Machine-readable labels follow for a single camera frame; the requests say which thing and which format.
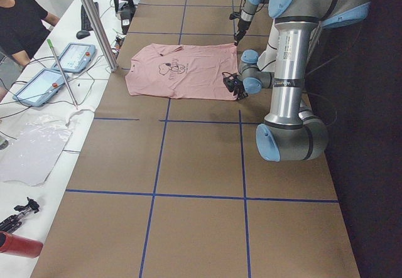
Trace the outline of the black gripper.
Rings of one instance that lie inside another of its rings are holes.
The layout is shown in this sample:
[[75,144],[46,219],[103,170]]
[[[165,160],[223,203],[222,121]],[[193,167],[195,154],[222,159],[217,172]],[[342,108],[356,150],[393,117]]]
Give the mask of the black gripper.
[[243,83],[236,75],[227,77],[227,89],[233,93],[233,96],[235,96],[237,100],[242,100],[248,97],[248,93],[245,92]]
[[247,30],[249,29],[250,21],[244,20],[239,18],[237,24],[237,32],[234,33],[234,45],[237,46],[239,42],[242,40],[242,36],[246,34]]

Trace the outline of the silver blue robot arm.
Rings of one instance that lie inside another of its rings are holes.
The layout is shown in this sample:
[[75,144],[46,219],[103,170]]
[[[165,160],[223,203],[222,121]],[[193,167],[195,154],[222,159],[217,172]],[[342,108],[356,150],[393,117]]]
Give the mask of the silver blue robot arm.
[[238,21],[236,43],[263,6],[273,20],[267,47],[263,53],[244,51],[237,73],[223,74],[224,84],[237,99],[271,89],[269,113],[256,129],[263,159],[315,159],[327,146],[328,132],[302,98],[307,63],[322,30],[362,21],[370,0],[244,0],[230,16]]
[[247,33],[254,15],[268,4],[269,0],[242,0],[239,10],[230,14],[229,19],[237,19],[237,30],[234,33],[234,45],[237,46]]

